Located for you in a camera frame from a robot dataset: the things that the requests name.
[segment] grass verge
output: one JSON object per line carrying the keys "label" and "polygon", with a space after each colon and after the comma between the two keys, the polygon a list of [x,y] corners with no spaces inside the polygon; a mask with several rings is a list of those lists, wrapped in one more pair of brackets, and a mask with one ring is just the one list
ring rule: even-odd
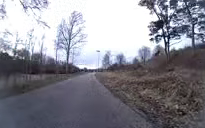
{"label": "grass verge", "polygon": [[205,84],[189,70],[97,73],[97,79],[134,110],[143,111],[158,126],[187,127],[193,114],[205,108]]}
{"label": "grass verge", "polygon": [[14,85],[13,90],[16,94],[22,94],[22,93],[26,93],[26,92],[29,92],[29,91],[32,91],[35,89],[46,87],[48,85],[52,85],[52,84],[57,83],[59,81],[67,80],[68,78],[75,77],[78,75],[81,75],[81,73],[58,74],[58,75],[54,75],[54,76],[48,77],[48,78],[43,79],[43,80],[28,81],[28,82],[25,82],[23,84]]}

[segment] tree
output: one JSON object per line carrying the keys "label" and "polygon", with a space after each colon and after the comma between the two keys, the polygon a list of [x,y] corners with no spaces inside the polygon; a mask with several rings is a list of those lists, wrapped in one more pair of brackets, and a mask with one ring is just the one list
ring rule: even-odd
{"label": "tree", "polygon": [[107,51],[107,53],[104,55],[102,63],[105,69],[107,69],[111,65],[111,52],[110,51]]}
{"label": "tree", "polygon": [[[19,2],[25,12],[30,10],[33,13],[36,10],[40,11],[43,8],[47,8],[49,4],[48,0],[18,0],[13,2]],[[0,0],[0,19],[5,18],[6,14],[6,0]]]}
{"label": "tree", "polygon": [[19,37],[18,32],[17,32],[17,33],[16,33],[16,41],[15,41],[14,48],[13,48],[13,58],[16,57],[16,55],[17,55],[17,47],[18,47],[18,45],[20,45],[20,44],[23,44],[23,43],[22,43],[22,40],[21,40],[21,38]]}
{"label": "tree", "polygon": [[159,56],[164,54],[165,54],[164,48],[161,45],[156,45],[156,47],[153,50],[153,55]]}
{"label": "tree", "polygon": [[137,57],[135,57],[132,61],[133,64],[139,64],[139,59]]}
{"label": "tree", "polygon": [[86,42],[84,34],[84,20],[80,12],[74,11],[69,20],[63,19],[58,27],[57,43],[66,52],[66,72],[69,71],[69,58],[73,49],[79,48]]}
{"label": "tree", "polygon": [[116,61],[118,65],[123,65],[126,63],[126,59],[123,53],[120,53],[116,56]]}
{"label": "tree", "polygon": [[205,40],[205,0],[180,0],[176,9],[175,22],[182,28],[182,33],[191,38],[195,50],[195,40]]}
{"label": "tree", "polygon": [[170,57],[170,41],[181,38],[179,27],[173,23],[176,17],[176,0],[141,0],[140,6],[144,6],[150,10],[151,14],[155,14],[156,21],[152,21],[149,25],[150,40],[159,43],[163,40],[165,46],[165,54],[167,60]]}
{"label": "tree", "polygon": [[141,58],[143,64],[146,64],[146,61],[150,58],[151,56],[151,51],[149,47],[143,46],[142,48],[139,49],[139,57]]}
{"label": "tree", "polygon": [[24,48],[16,51],[16,58],[18,59],[28,60],[29,57],[30,57],[30,52]]}

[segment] bare tree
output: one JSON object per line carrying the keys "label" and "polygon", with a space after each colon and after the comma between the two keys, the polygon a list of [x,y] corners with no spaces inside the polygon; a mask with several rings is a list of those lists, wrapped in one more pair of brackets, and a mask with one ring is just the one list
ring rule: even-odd
{"label": "bare tree", "polygon": [[58,27],[58,46],[66,52],[66,72],[69,71],[69,58],[73,49],[80,48],[86,42],[84,20],[80,12],[74,11],[69,20],[63,19]]}
{"label": "bare tree", "polygon": [[45,54],[44,54],[44,39],[45,39],[45,35],[42,36],[41,41],[39,42],[39,45],[40,45],[40,65],[41,65],[40,73],[41,74],[43,72],[43,61],[44,61],[44,57],[45,57]]}
{"label": "bare tree", "polygon": [[116,61],[118,65],[123,65],[126,63],[126,58],[123,53],[120,53],[116,56]]}
{"label": "bare tree", "polygon": [[107,51],[107,53],[104,55],[102,63],[105,69],[107,69],[111,65],[111,52],[110,51]]}
{"label": "bare tree", "polygon": [[143,46],[142,48],[139,49],[139,57],[143,61],[144,65],[146,64],[146,61],[150,58],[151,56],[151,51],[149,47]]}
{"label": "bare tree", "polygon": [[[18,0],[14,2],[19,2],[20,6],[24,9],[25,12],[28,10],[32,11],[35,14],[35,11],[40,11],[48,7],[48,0]],[[3,19],[7,14],[6,11],[6,0],[0,0],[0,19]]]}

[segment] street lamp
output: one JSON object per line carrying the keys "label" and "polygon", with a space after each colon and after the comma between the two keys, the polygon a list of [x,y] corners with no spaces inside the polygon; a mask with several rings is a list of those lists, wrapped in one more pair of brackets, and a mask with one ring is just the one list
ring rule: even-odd
{"label": "street lamp", "polygon": [[98,53],[98,68],[97,68],[97,72],[99,72],[99,67],[100,67],[100,50],[97,50]]}

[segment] tree trunk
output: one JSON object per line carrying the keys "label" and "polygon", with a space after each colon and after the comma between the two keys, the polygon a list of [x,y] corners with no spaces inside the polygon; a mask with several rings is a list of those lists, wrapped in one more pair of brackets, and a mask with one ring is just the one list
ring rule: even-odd
{"label": "tree trunk", "polygon": [[66,74],[68,74],[68,72],[69,72],[69,51],[67,52],[67,56],[66,56],[65,72],[66,72]]}
{"label": "tree trunk", "polygon": [[192,38],[191,38],[191,43],[192,43],[192,48],[195,51],[195,24],[192,23]]}

